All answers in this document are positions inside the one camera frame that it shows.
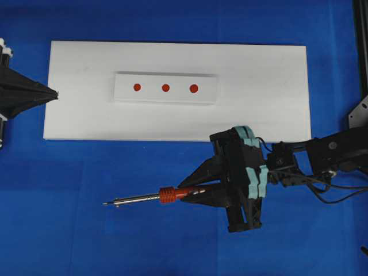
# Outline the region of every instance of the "red handle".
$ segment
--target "red handle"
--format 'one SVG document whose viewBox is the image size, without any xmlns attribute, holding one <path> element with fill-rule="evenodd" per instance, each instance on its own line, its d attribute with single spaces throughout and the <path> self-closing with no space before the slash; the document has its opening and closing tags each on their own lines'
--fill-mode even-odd
<svg viewBox="0 0 368 276">
<path fill-rule="evenodd" d="M 183 198 L 187 196 L 193 190 L 197 190 L 197 187 L 188 187 L 188 188 L 180 188 L 175 189 L 173 187 L 165 187 L 161 188 L 159 195 L 160 195 L 160 202 L 161 203 L 171 203 L 175 202 L 175 200 Z"/>
</svg>

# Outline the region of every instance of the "blue tablecloth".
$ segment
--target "blue tablecloth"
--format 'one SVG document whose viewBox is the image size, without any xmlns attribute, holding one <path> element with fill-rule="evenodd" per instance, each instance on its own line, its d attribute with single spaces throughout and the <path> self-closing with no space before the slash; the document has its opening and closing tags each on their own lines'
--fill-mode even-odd
<svg viewBox="0 0 368 276">
<path fill-rule="evenodd" d="M 0 36 L 14 50 L 11 68 L 43 83 L 51 40 L 292 44 L 307 46 L 313 136 L 346 128 L 346 114 L 361 97 L 348 0 L 3 0 L 0 6 Z M 44 106 L 31 109 L 6 126 L 0 275 L 368 271 L 359 250 L 368 245 L 366 195 L 331 206 L 305 187 L 269 185 L 263 227 L 233 234 L 222 209 L 155 202 L 106 208 L 101 203 L 115 196 L 176 186 L 211 156 L 211 144 L 45 141 L 44 113 Z M 306 156 L 298 158 L 308 170 Z M 343 175 L 338 183 L 358 181 Z"/>
</svg>

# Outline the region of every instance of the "white board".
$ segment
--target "white board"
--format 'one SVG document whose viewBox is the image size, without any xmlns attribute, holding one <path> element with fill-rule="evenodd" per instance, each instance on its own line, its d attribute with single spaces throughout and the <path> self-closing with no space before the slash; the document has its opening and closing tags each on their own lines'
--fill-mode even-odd
<svg viewBox="0 0 368 276">
<path fill-rule="evenodd" d="M 118 102 L 119 73 L 213 75 L 214 104 Z M 208 141 L 249 125 L 267 141 L 311 138 L 303 46 L 53 41 L 44 138 Z"/>
</svg>

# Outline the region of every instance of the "wire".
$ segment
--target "wire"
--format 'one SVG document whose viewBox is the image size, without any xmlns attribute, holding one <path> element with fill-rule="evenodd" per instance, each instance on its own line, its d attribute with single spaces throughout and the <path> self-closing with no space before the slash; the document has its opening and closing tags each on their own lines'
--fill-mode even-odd
<svg viewBox="0 0 368 276">
<path fill-rule="evenodd" d="M 266 142 L 261 138 L 261 137 L 256 137 L 256 139 L 260 140 L 264 146 L 265 149 L 267 149 L 269 152 L 272 152 L 272 150 L 270 150 L 268 148 L 268 146 L 266 145 Z"/>
<path fill-rule="evenodd" d="M 336 188 L 336 189 L 342 189 L 342 190 L 362 190 L 362 189 L 368 189 L 368 186 L 339 186 L 339 185 L 334 185 L 331 184 L 329 182 L 325 182 L 313 177 L 309 177 L 307 175 L 300 175 L 300 174 L 293 174 L 292 172 L 287 172 L 287 171 L 282 171 L 282 170 L 272 170 L 270 171 L 270 173 L 281 173 L 281 174 L 286 174 L 286 175 L 290 175 L 291 177 L 299 177 L 299 178 L 304 178 L 306 180 L 312 181 L 312 182 L 318 182 L 318 183 L 322 183 L 325 184 L 327 186 Z"/>
<path fill-rule="evenodd" d="M 357 194 L 361 194 L 361 193 L 365 193 L 368 191 L 368 186 L 363 186 L 363 187 L 344 187 L 344 186 L 338 186 L 338 185 L 333 185 L 331 183 L 328 183 L 328 182 L 324 182 L 324 181 L 321 181 L 319 179 L 315 179 L 315 178 L 312 178 L 312 177 L 308 177 L 306 175 L 298 175 L 298 174 L 293 174 L 293 173 L 289 173 L 289 172 L 284 172 L 284 171 L 281 171 L 281 170 L 272 170 L 270 171 L 270 173 L 283 173 L 283 174 L 286 174 L 286 175 L 290 175 L 290 176 L 294 176 L 294 177 L 299 177 L 299 178 L 304 178 L 306 180 L 308 180 L 309 182 L 306 183 L 307 187 L 312 191 L 312 193 L 323 203 L 325 204 L 336 204 L 336 203 L 340 203 L 344 200 L 347 200 L 348 198 L 350 197 L 353 197 Z M 322 183 L 322 184 L 325 184 L 329 187 L 334 187 L 334 188 L 337 188 L 337 189 L 344 189 L 344 190 L 351 190 L 351 189 L 359 189 L 359 191 L 356 191 L 354 193 L 351 193 L 339 200 L 336 200 L 336 201 L 327 201 L 325 200 L 323 197 L 321 197 L 319 195 L 320 193 L 320 189 L 314 187 L 312 185 L 312 183 L 310 182 L 319 182 L 319 183 Z"/>
<path fill-rule="evenodd" d="M 362 190 L 360 190 L 360 191 L 356 191 L 356 192 L 354 192 L 354 193 L 351 193 L 351 194 L 349 194 L 349 195 L 347 195 L 346 197 L 343 197 L 343 198 L 341 198 L 341 199 L 339 199 L 339 200 L 335 200 L 335 201 L 327 201 L 327 200 L 325 200 L 324 198 L 322 198 L 316 191 L 314 191 L 314 188 L 313 188 L 313 186 L 310 184 L 310 183 L 307 183 L 306 184 L 307 185 L 307 187 L 312 191 L 312 193 L 313 194 L 315 194 L 315 196 L 320 200 L 320 201 L 322 201 L 323 203 L 326 203 L 326 204 L 336 204 L 336 203 L 340 203 L 340 202 L 342 202 L 342 201 L 344 201 L 344 200 L 347 200 L 348 198 L 350 198 L 350 197 L 352 197 L 352 196 L 355 196 L 355 195 L 357 195 L 357 194 L 361 194 L 361 193 L 365 193 L 365 192 L 367 192 L 368 191 L 368 189 L 362 189 Z"/>
</svg>

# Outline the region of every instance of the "white box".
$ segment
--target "white box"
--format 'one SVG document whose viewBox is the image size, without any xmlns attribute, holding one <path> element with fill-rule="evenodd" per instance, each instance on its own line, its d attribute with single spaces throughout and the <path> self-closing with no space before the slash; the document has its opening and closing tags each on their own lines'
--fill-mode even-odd
<svg viewBox="0 0 368 276">
<path fill-rule="evenodd" d="M 217 78 L 200 74 L 118 73 L 115 75 L 114 99 L 122 102 L 210 105 L 217 100 Z"/>
</svg>

